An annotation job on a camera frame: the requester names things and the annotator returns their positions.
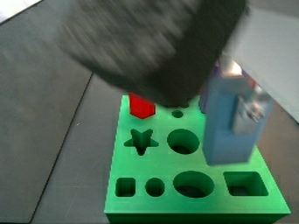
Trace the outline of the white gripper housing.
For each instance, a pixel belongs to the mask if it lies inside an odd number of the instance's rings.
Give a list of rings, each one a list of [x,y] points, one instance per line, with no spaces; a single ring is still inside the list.
[[[232,132],[257,130],[271,97],[299,122],[299,17],[249,5],[226,52],[232,58],[221,56],[218,68],[221,90],[234,100]]]

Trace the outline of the dark blurred robot arm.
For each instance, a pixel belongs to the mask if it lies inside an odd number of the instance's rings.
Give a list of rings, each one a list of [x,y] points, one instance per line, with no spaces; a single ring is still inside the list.
[[[228,55],[299,122],[299,0],[69,0],[56,42],[109,85],[168,108]]]

